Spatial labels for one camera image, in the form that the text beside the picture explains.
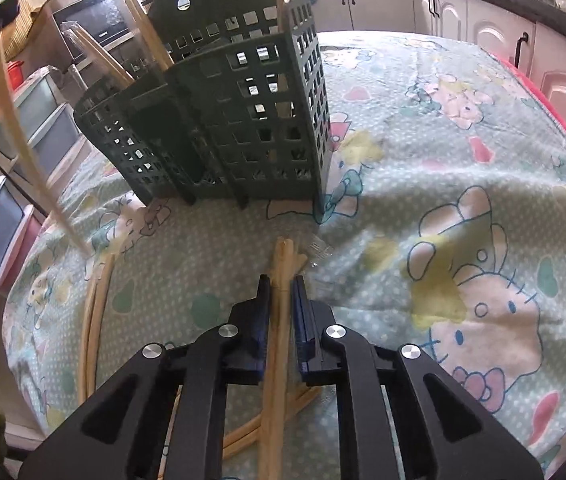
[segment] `black handle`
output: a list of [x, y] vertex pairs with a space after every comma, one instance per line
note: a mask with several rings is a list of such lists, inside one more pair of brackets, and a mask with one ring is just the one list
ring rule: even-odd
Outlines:
[[529, 40], [530, 37], [527, 32], [524, 32], [523, 35], [517, 40], [517, 51], [514, 54], [514, 65], [516, 68], [519, 67], [519, 61], [521, 61], [521, 44], [527, 43]]
[[441, 15], [439, 14], [439, 11], [437, 10], [437, 0], [432, 0], [432, 1], [434, 2], [434, 15], [435, 15], [437, 18], [440, 18]]

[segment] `bamboo chopstick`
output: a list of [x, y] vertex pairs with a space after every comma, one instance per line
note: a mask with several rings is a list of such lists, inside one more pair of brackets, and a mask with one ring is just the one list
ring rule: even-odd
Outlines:
[[107, 50], [100, 46], [98, 41], [94, 40], [94, 38], [90, 36], [90, 33], [78, 23], [73, 25], [70, 30], [80, 42], [80, 47], [82, 47], [85, 52], [92, 54], [96, 62], [99, 63], [106, 72], [109, 72], [122, 88], [127, 88], [134, 82], [134, 78], [125, 71], [120, 63], [114, 59]]
[[86, 367], [88, 339], [90, 336], [90, 325], [92, 324], [92, 313], [94, 310], [94, 298], [96, 296], [97, 284], [98, 278], [96, 277], [96, 272], [92, 272], [92, 276], [90, 276], [90, 281], [87, 287], [85, 308], [83, 309], [82, 330], [80, 331], [79, 372], [77, 378], [77, 400], [79, 406], [87, 399]]
[[25, 168], [26, 175], [31, 180], [34, 188], [38, 191], [41, 202], [43, 203], [42, 205], [48, 211], [52, 212], [54, 218], [56, 218], [56, 221], [59, 223], [61, 228], [63, 228], [63, 230], [67, 233], [72, 243], [74, 243], [83, 255], [87, 257], [90, 253], [85, 241], [79, 238], [76, 234], [76, 231], [74, 231], [69, 220], [64, 215], [63, 211], [61, 211], [61, 208], [56, 202], [56, 199], [52, 196], [50, 190], [47, 188], [47, 183], [41, 175], [38, 164], [34, 159], [32, 149], [29, 147], [25, 138], [25, 133], [23, 133], [23, 129], [20, 126], [20, 121], [16, 114], [16, 108], [12, 101], [12, 92], [10, 91], [10, 86], [7, 81], [5, 56], [2, 47], [2, 32], [0, 32], [0, 117], [3, 127], [8, 133], [10, 143], [18, 153], [19, 161]]
[[125, 5], [132, 14], [132, 18], [141, 36], [143, 36], [147, 47], [150, 49], [150, 52], [154, 56], [154, 59], [156, 59], [161, 70], [169, 69], [170, 66], [174, 65], [172, 57], [170, 57], [170, 54], [168, 54], [165, 49], [161, 38], [159, 38], [159, 35], [156, 33], [154, 25], [152, 25], [152, 22], [147, 17], [141, 3], [138, 0], [125, 0]]
[[105, 265], [96, 284], [92, 319], [90, 320], [90, 331], [88, 333], [88, 345], [86, 356], [86, 396], [89, 398], [96, 390], [96, 360], [98, 358], [98, 343], [100, 342], [100, 326], [103, 322], [105, 303], [108, 299], [109, 280], [114, 269], [114, 254], [108, 254]]

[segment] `green plastic basket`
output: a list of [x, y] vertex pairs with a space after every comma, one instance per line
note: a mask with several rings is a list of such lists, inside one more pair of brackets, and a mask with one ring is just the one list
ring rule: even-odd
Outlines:
[[[81, 129], [99, 128], [97, 147], [137, 194], [145, 188], [141, 200], [178, 192], [188, 202], [314, 198], [323, 207], [332, 150], [311, 5], [286, 0], [279, 30], [275, 3], [155, 0], [149, 18], [175, 60], [165, 82], [147, 75], [77, 107]], [[108, 138], [105, 112], [110, 128], [118, 121], [147, 147], [145, 166]]]

